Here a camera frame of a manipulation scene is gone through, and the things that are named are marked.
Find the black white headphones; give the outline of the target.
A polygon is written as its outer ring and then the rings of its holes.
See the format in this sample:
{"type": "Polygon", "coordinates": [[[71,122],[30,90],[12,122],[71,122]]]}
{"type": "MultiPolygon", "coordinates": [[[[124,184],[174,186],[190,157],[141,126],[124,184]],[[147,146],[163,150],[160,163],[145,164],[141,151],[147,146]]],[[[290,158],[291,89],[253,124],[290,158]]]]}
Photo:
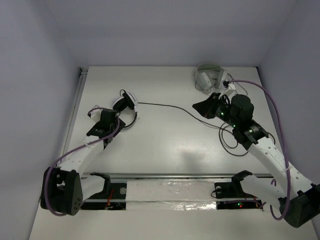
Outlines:
{"type": "Polygon", "coordinates": [[[121,89],[119,91],[119,96],[114,98],[112,101],[112,109],[118,112],[122,112],[126,108],[134,111],[134,119],[130,124],[126,124],[123,127],[123,129],[125,130],[131,128],[136,123],[137,119],[139,119],[138,99],[132,92],[121,89]]]}

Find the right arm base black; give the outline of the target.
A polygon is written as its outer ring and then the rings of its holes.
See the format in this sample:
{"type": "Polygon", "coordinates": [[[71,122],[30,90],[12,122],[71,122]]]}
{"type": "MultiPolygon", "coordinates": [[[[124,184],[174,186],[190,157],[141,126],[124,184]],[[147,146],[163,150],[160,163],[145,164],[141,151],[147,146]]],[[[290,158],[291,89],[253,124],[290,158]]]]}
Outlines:
{"type": "Polygon", "coordinates": [[[211,197],[217,200],[216,208],[218,210],[262,210],[265,203],[256,196],[245,193],[241,186],[241,181],[252,175],[251,172],[243,170],[232,176],[230,181],[215,183],[211,197]]]}

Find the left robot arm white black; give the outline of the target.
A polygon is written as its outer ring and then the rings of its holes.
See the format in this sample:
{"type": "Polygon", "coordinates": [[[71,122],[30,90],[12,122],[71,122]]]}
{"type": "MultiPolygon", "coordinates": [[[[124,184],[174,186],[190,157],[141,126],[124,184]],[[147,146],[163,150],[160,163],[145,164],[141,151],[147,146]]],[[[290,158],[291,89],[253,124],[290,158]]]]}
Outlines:
{"type": "Polygon", "coordinates": [[[94,125],[82,145],[60,156],[43,174],[40,206],[58,217],[74,216],[93,195],[106,197],[111,193],[109,175],[85,171],[126,124],[114,109],[96,106],[88,116],[94,125]]]}

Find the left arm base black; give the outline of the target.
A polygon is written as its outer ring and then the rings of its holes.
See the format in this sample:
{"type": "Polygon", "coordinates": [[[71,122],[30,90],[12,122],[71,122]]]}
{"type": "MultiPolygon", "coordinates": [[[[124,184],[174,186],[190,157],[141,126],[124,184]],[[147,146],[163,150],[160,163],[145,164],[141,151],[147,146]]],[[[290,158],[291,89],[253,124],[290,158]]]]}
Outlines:
{"type": "Polygon", "coordinates": [[[97,177],[98,185],[92,193],[84,191],[81,210],[126,210],[127,182],[114,180],[104,173],[93,173],[90,177],[97,177]]]}

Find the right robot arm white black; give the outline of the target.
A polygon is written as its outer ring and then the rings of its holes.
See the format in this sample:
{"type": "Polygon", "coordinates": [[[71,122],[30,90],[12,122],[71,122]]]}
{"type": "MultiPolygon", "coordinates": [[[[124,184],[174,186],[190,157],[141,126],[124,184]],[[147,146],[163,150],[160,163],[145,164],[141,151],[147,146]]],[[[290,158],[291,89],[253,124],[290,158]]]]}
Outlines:
{"type": "Polygon", "coordinates": [[[253,120],[254,105],[243,94],[231,99],[213,93],[192,106],[206,119],[219,118],[230,125],[236,141],[269,171],[275,183],[264,184],[244,170],[233,176],[231,192],[254,195],[280,212],[290,226],[299,228],[320,213],[320,186],[297,170],[275,146],[266,130],[253,120]]]}

